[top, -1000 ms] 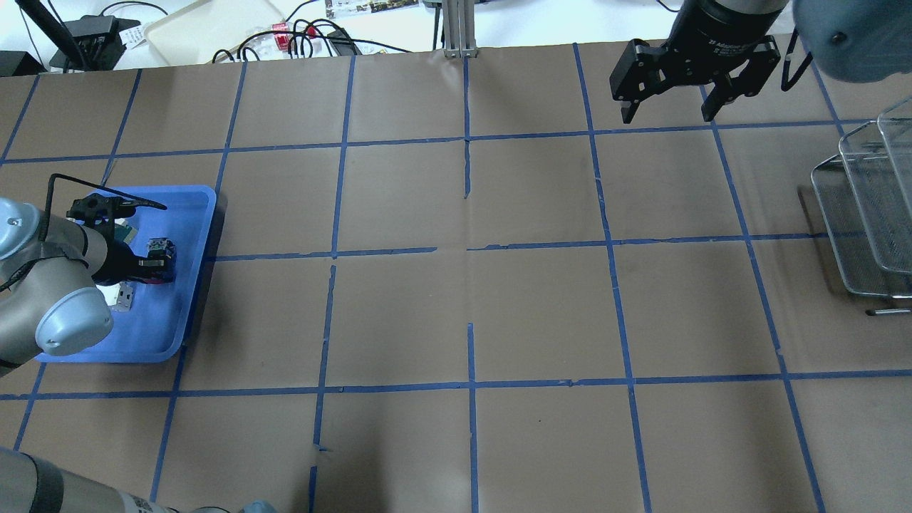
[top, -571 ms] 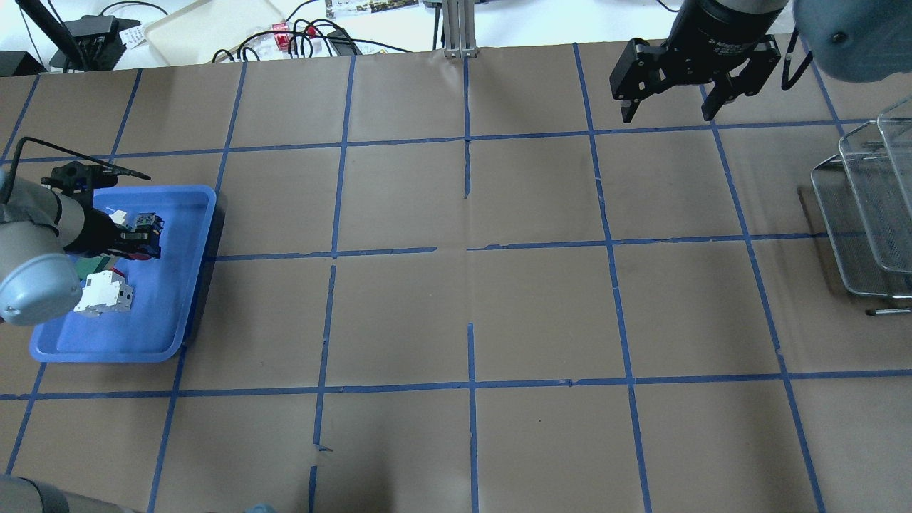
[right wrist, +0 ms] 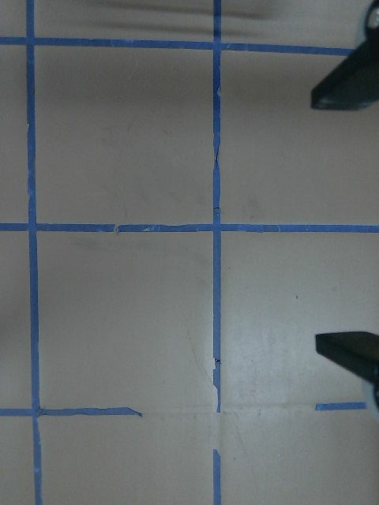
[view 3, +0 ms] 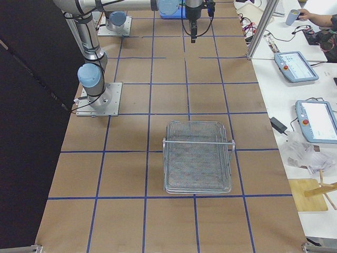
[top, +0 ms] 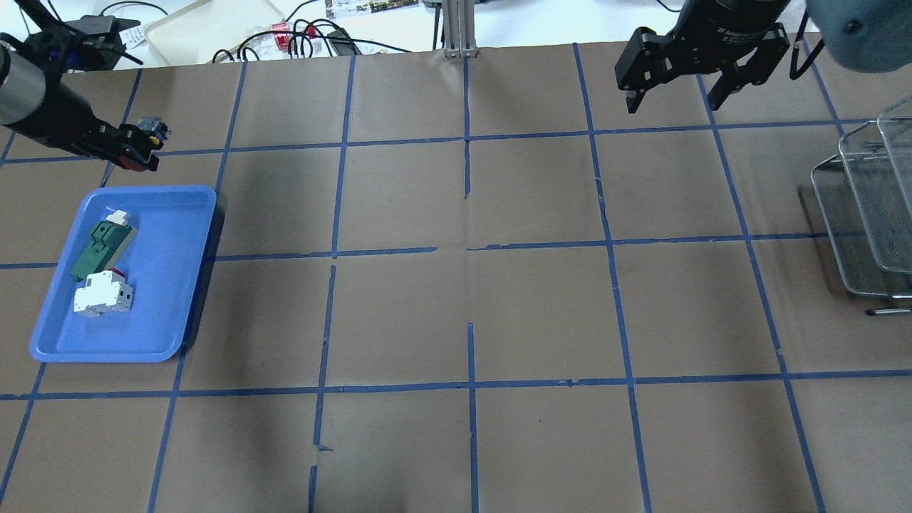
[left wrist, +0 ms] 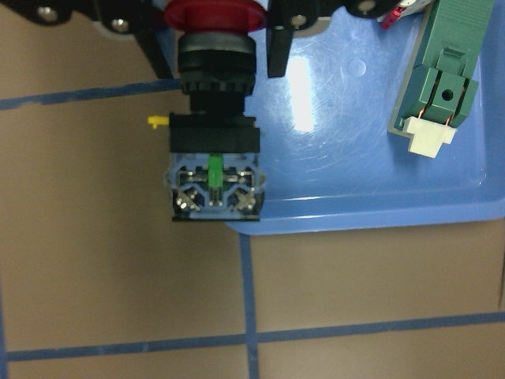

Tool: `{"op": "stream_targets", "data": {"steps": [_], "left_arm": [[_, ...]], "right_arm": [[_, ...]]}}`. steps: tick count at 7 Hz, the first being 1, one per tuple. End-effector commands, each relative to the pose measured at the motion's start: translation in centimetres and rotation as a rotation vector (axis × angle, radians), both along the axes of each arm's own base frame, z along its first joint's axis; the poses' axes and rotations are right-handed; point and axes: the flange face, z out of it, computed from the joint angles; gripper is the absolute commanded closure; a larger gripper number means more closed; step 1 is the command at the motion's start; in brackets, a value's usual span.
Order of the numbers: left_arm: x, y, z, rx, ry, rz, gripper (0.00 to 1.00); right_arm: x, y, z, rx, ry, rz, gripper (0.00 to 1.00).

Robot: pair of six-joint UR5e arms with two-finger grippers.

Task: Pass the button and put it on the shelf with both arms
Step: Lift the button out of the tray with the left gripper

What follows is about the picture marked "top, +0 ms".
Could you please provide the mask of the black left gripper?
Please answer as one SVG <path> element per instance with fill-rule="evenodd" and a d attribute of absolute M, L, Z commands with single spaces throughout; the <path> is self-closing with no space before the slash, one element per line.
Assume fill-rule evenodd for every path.
<path fill-rule="evenodd" d="M 68 86 L 41 79 L 28 91 L 29 139 L 74 155 L 114 160 L 128 171 L 157 172 L 159 123 L 120 124 L 117 139 L 117 130 L 98 119 L 88 101 Z M 153 149 L 143 153 L 133 147 Z"/>

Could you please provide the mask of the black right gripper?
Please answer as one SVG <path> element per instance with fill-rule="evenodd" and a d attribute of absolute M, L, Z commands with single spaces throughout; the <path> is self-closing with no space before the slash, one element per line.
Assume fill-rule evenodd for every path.
<path fill-rule="evenodd" d="M 721 72 L 707 94 L 719 110 L 748 85 L 762 85 L 782 61 L 789 39 L 779 17 L 787 1 L 686 1 L 673 29 L 634 30 L 618 62 L 618 89 L 636 113 L 648 91 L 680 76 Z"/>

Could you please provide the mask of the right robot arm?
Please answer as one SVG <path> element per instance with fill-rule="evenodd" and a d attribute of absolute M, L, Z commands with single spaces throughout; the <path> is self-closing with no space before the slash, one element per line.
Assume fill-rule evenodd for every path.
<path fill-rule="evenodd" d="M 635 113 L 652 88 L 682 76 L 717 73 L 707 94 L 717 110 L 748 85 L 762 85 L 789 56 L 789 78 L 827 50 L 841 67 L 888 73 L 910 62 L 908 1 L 808 1 L 794 38 L 779 17 L 786 1 L 687 1 L 672 30 L 638 27 L 616 62 L 618 89 Z"/>

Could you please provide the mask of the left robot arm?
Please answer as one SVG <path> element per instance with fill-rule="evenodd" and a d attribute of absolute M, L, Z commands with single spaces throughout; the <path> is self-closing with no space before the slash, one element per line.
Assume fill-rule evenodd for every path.
<path fill-rule="evenodd" d="M 107 160 L 135 172 L 156 172 L 157 150 L 168 140 L 161 119 L 114 126 L 64 84 L 66 71 L 83 58 L 124 56 L 122 43 L 108 42 L 68 25 L 46 27 L 25 41 L 2 34 L 2 126 L 33 142 L 71 155 Z"/>

